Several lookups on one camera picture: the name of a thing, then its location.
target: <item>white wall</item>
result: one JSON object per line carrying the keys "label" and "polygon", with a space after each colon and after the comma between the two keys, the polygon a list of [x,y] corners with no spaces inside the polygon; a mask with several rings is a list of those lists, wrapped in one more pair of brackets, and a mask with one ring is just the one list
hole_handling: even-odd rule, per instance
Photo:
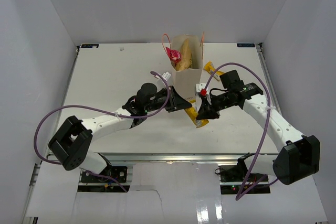
{"label": "white wall", "polygon": [[51,0],[76,45],[160,41],[163,33],[206,41],[264,41],[285,0]]}
{"label": "white wall", "polygon": [[314,178],[329,223],[336,223],[335,33],[336,0],[287,0],[265,40],[267,67],[284,116],[321,142]]}
{"label": "white wall", "polygon": [[[0,223],[20,223],[38,121],[61,104],[75,46],[50,0],[0,0]],[[50,127],[41,132],[44,153]]]}

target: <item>paper bag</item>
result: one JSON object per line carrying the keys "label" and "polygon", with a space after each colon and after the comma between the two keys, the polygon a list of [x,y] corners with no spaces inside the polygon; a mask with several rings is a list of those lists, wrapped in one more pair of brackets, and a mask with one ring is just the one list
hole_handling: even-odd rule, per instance
{"label": "paper bag", "polygon": [[195,85],[200,82],[203,69],[203,42],[197,36],[179,35],[173,38],[171,49],[180,50],[182,43],[189,39],[193,68],[176,71],[172,63],[173,85],[177,93],[187,101],[196,99]]}

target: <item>red snack package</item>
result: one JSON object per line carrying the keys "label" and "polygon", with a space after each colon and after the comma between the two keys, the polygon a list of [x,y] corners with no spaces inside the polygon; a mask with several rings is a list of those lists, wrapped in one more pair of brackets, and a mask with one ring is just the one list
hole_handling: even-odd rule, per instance
{"label": "red snack package", "polygon": [[166,50],[167,50],[167,55],[172,62],[176,64],[181,61],[182,57],[179,51],[175,49],[170,49],[169,47],[166,47]]}

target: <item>purple cable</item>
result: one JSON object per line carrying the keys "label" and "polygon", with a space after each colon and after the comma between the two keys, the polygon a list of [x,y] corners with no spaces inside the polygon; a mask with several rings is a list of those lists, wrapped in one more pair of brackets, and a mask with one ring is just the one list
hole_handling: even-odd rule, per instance
{"label": "purple cable", "polygon": [[[169,90],[169,86],[168,86],[168,83],[167,81],[160,75],[158,74],[157,72],[154,72],[154,71],[151,71],[151,74],[154,75],[154,76],[158,76],[164,83],[164,85],[166,86],[167,88],[167,98],[166,100],[164,101],[163,105],[158,109],[156,110],[153,114],[150,114],[150,115],[143,115],[143,116],[131,116],[131,115],[119,115],[118,114],[118,117],[119,118],[129,118],[129,119],[143,119],[143,118],[150,118],[151,116],[155,116],[156,114],[158,114],[161,110],[164,109],[164,107],[167,105],[168,101],[169,101],[169,96],[170,96],[170,90]],[[39,122],[39,124],[37,125],[37,128],[36,128],[36,131],[35,131],[35,134],[34,134],[34,151],[36,153],[36,155],[43,161],[47,162],[47,163],[51,163],[51,164],[55,164],[55,165],[60,165],[59,162],[55,162],[55,161],[50,161],[48,159],[46,159],[45,157],[43,157],[40,152],[38,151],[37,149],[37,135],[38,135],[38,132],[39,130],[41,129],[41,126],[42,124],[44,123],[44,121],[50,117],[52,114],[54,114],[55,112],[57,111],[60,111],[60,110],[63,110],[63,109],[67,109],[67,108],[81,108],[81,109],[86,109],[86,110],[93,110],[93,111],[97,111],[97,112],[101,112],[101,113],[104,113],[104,114],[107,114],[107,115],[113,115],[113,116],[116,116],[116,114],[114,112],[109,112],[109,111],[105,111],[105,110],[100,110],[100,109],[96,109],[96,108],[92,108],[92,107],[89,107],[89,106],[83,106],[83,105],[65,105],[65,106],[62,106],[62,107],[59,107],[59,108],[56,108],[52,111],[50,111],[48,114],[46,114],[42,120]]]}
{"label": "purple cable", "polygon": [[123,189],[123,191],[125,192],[125,193],[127,193],[127,190],[116,180],[116,179],[114,179],[114,178],[112,178],[112,177],[109,177],[109,176],[105,176],[105,175],[100,175],[100,174],[97,174],[97,173],[93,173],[93,172],[91,172],[91,171],[89,171],[89,170],[85,170],[85,172],[87,172],[88,174],[90,174],[90,175],[92,175],[92,176],[96,176],[96,177],[101,177],[101,178],[107,178],[107,179],[110,179],[110,180],[112,180],[113,182],[115,182],[115,183],[117,183],[118,184],[118,186],[120,186],[120,188],[121,189]]}
{"label": "purple cable", "polygon": [[[244,65],[242,64],[239,64],[239,63],[234,63],[234,62],[229,62],[229,63],[225,63],[225,64],[222,64],[220,65],[218,68],[215,69],[215,71],[211,74],[211,76],[209,77],[206,85],[205,85],[205,90],[207,89],[207,87],[209,86],[210,84],[210,81],[212,80],[212,77],[214,76],[214,74],[219,70],[221,69],[222,67],[224,66],[227,66],[227,65],[235,65],[235,66],[239,66],[241,68],[244,68],[246,69],[247,71],[249,71],[255,78],[257,78],[257,80],[260,82],[260,84],[262,85],[262,87],[264,88],[265,92],[266,92],[266,97],[267,97],[267,106],[271,106],[271,98],[270,98],[270,95],[269,95],[269,92],[268,92],[268,89],[266,87],[266,85],[264,84],[264,82],[249,68],[245,67]],[[267,110],[267,117],[266,117],[266,122],[265,122],[265,126],[264,126],[264,131],[262,133],[262,136],[261,136],[261,139],[260,139],[260,143],[258,145],[258,148],[256,150],[256,153],[253,157],[253,160],[251,162],[251,165],[249,167],[249,169],[247,170],[247,173],[244,177],[244,180],[243,180],[243,183],[237,193],[237,196],[236,196],[236,200],[240,200],[242,198],[242,196],[244,196],[245,194],[247,194],[252,188],[254,188],[260,181],[262,181],[266,175],[264,175],[263,177],[261,177],[261,179],[259,179],[258,181],[256,181],[252,186],[250,186],[248,189],[246,189],[244,192],[243,192],[243,189],[246,185],[246,182],[251,174],[251,171],[254,167],[254,164],[256,163],[257,161],[257,158],[258,158],[258,155],[260,153],[260,150],[261,150],[261,147],[262,147],[262,144],[264,143],[264,140],[265,140],[265,137],[266,137],[266,134],[267,134],[267,129],[268,129],[268,124],[269,124],[269,118],[270,118],[270,115],[271,115],[271,110],[268,109]]]}

